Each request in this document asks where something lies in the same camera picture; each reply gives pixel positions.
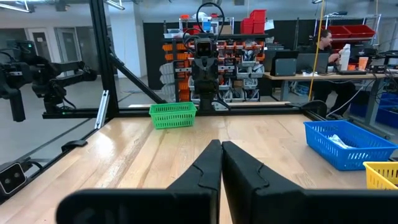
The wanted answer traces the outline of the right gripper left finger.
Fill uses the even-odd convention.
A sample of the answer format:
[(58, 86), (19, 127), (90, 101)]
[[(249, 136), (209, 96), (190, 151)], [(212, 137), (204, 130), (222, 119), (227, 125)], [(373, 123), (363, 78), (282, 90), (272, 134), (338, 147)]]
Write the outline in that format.
[(223, 149), (212, 140), (165, 189), (86, 189), (65, 197), (56, 222), (218, 223)]

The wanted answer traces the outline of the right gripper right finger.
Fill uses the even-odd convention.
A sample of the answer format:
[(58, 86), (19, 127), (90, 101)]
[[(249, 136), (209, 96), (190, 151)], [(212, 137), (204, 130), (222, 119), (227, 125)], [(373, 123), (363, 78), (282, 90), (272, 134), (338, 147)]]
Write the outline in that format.
[(397, 191), (305, 189), (231, 141), (222, 143), (233, 223), (397, 224)]

